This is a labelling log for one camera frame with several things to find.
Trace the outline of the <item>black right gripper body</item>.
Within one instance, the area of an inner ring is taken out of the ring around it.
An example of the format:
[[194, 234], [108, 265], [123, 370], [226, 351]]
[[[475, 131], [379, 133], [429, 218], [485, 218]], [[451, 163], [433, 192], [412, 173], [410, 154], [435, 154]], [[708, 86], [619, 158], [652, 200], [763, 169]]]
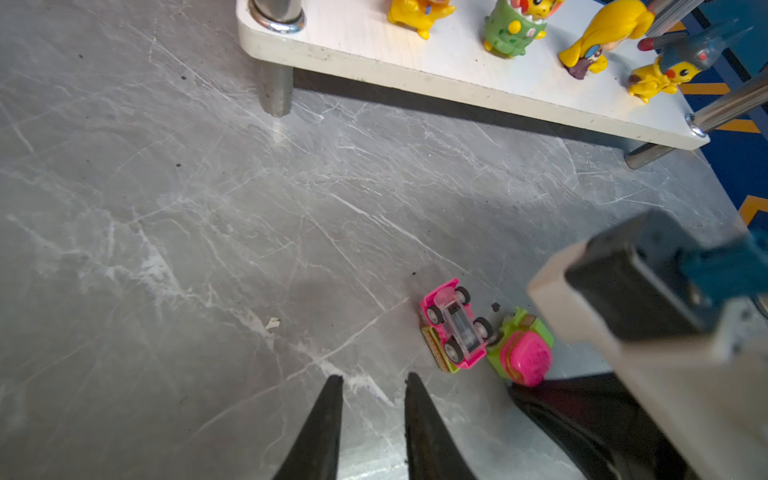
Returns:
[[508, 392], [587, 479], [698, 477], [613, 373], [514, 384]]

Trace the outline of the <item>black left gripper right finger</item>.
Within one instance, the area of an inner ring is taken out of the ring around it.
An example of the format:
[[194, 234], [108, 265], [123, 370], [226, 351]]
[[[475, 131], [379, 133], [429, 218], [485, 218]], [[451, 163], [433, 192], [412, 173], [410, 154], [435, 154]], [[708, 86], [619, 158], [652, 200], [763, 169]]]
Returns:
[[404, 406], [409, 478], [475, 479], [415, 372], [407, 376]]

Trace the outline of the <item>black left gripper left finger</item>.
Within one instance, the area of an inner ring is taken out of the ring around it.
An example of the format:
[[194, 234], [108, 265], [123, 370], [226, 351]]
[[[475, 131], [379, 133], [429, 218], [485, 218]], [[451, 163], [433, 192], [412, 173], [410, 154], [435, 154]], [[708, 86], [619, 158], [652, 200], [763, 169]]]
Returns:
[[274, 479], [336, 479], [343, 411], [343, 377], [326, 380]]

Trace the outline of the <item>pink green toy car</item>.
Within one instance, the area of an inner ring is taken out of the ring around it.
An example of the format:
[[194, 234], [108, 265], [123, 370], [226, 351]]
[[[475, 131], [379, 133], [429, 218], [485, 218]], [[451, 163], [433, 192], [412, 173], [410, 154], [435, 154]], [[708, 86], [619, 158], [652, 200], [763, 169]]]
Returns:
[[505, 381], [535, 387], [552, 366], [554, 343], [539, 317], [516, 307], [502, 321], [495, 343], [486, 347], [486, 358]]

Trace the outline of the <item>blue yellow duck figure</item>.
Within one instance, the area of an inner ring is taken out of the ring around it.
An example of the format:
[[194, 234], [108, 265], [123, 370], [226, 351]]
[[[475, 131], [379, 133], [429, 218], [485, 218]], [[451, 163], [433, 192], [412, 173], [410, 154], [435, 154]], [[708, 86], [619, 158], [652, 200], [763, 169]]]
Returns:
[[727, 48], [751, 30], [752, 27], [740, 27], [737, 20], [732, 20], [695, 34], [676, 32], [644, 38], [637, 48], [655, 50], [658, 55], [651, 64], [631, 72], [628, 93], [645, 104], [659, 93], [676, 94], [680, 85], [711, 68]]

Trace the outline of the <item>pink green monster figure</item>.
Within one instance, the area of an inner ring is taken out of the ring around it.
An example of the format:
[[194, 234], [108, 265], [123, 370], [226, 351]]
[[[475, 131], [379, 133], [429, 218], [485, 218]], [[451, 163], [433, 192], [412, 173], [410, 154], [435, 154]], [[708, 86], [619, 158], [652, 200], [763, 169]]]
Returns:
[[484, 48], [514, 58], [524, 56], [527, 47], [546, 35], [548, 19], [564, 0], [497, 0], [485, 17]]

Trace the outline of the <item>yellow banana figure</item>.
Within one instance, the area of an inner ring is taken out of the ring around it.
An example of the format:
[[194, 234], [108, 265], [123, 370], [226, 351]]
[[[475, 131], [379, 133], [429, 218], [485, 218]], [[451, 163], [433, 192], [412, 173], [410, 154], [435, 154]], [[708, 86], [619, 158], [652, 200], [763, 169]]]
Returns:
[[569, 48], [558, 58], [577, 80], [588, 73], [599, 74], [609, 65], [605, 54], [627, 39], [644, 36], [655, 20], [655, 13], [640, 0], [618, 0], [603, 6]]

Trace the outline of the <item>orange yellow dragon figure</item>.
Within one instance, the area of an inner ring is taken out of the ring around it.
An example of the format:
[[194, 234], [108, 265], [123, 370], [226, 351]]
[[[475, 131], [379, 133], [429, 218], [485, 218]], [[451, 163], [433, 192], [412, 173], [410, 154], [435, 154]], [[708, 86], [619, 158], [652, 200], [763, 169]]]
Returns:
[[455, 11], [456, 6], [449, 1], [393, 0], [387, 19], [392, 24], [411, 27], [422, 39], [428, 40], [434, 24]]

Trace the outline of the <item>white two-tier metal shelf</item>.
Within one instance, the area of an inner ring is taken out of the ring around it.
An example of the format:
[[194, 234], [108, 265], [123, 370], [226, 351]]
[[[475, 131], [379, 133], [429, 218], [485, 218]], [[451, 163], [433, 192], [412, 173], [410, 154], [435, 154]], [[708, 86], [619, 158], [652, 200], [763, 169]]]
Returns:
[[236, 5], [239, 42], [251, 57], [350, 80], [511, 113], [641, 143], [627, 159], [637, 169], [671, 149], [705, 145], [716, 127], [763, 105], [767, 78], [759, 75], [699, 111], [682, 94], [649, 103], [630, 96], [630, 71], [652, 62], [627, 44], [601, 74], [572, 78], [557, 54], [599, 11], [594, 1], [569, 1], [546, 38], [514, 60], [486, 52], [480, 27], [489, 1], [466, 1], [429, 39], [391, 24], [382, 1], [297, 1], [299, 18], [278, 22], [266, 4]]

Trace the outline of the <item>pink black toy car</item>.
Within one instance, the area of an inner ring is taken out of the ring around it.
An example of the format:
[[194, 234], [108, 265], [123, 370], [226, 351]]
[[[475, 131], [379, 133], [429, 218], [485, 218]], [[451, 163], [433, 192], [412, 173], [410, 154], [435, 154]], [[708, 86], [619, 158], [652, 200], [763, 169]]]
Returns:
[[484, 359], [495, 335], [487, 319], [474, 315], [470, 301], [469, 291], [455, 278], [420, 302], [422, 335], [438, 367], [448, 373], [470, 369]]

